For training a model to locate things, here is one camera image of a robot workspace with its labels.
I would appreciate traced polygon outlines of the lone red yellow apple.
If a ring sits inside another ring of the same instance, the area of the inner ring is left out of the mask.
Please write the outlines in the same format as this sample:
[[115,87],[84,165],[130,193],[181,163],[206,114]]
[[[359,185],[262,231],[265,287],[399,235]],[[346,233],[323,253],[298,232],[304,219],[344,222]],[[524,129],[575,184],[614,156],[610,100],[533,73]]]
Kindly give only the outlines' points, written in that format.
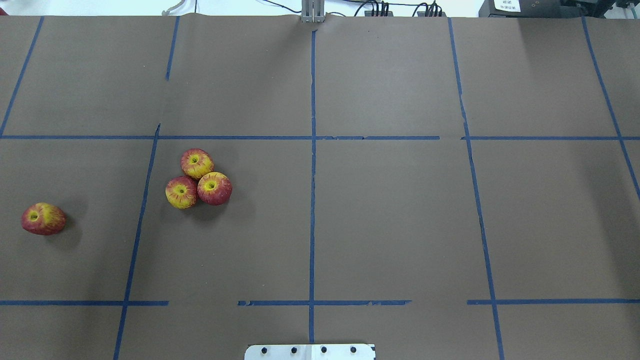
[[30,205],[22,214],[23,230],[41,236],[55,235],[66,227],[67,216],[59,207],[46,202]]

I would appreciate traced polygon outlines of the right front red yellow apple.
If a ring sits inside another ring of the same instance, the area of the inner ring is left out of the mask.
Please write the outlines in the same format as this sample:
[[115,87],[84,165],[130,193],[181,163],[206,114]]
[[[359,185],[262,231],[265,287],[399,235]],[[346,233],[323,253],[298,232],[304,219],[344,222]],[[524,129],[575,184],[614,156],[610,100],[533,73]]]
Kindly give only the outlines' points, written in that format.
[[233,183],[224,173],[213,171],[199,179],[196,190],[200,200],[217,207],[229,201]]

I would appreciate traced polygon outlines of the back red yellow apple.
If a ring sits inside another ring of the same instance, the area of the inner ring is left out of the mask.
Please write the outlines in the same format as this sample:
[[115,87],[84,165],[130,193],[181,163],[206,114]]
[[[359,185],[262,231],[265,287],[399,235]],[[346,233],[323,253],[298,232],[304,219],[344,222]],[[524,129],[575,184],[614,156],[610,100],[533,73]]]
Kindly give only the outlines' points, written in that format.
[[185,176],[199,181],[208,173],[213,173],[215,163],[213,158],[201,148],[190,148],[180,158],[180,168]]

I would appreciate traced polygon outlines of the left front red yellow apple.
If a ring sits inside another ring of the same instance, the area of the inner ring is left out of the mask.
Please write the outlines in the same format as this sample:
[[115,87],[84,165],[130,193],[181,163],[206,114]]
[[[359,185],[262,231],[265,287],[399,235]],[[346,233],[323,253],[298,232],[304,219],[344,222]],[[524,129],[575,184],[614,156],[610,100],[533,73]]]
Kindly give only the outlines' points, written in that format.
[[194,207],[199,200],[195,180],[185,175],[169,180],[165,195],[169,204],[179,210]]

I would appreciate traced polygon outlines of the black box with label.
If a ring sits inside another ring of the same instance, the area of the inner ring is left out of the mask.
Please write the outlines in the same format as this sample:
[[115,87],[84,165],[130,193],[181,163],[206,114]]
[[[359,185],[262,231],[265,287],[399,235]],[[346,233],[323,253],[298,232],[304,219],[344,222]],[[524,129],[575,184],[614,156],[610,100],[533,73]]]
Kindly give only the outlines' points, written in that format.
[[484,0],[478,18],[562,18],[560,0]]

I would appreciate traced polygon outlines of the grey aluminium frame post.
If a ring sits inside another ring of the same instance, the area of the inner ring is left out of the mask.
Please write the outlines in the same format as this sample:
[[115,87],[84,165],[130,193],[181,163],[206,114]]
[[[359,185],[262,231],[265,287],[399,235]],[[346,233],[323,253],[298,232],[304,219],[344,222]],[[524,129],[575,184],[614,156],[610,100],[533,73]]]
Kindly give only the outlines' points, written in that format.
[[302,23],[324,23],[325,0],[302,0],[300,17]]

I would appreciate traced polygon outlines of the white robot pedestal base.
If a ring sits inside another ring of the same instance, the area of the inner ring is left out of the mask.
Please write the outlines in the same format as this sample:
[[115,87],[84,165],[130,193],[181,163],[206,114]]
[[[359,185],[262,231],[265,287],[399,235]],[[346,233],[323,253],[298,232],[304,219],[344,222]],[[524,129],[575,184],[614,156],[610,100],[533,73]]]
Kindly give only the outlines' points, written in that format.
[[375,360],[374,344],[254,344],[247,347],[245,360]]

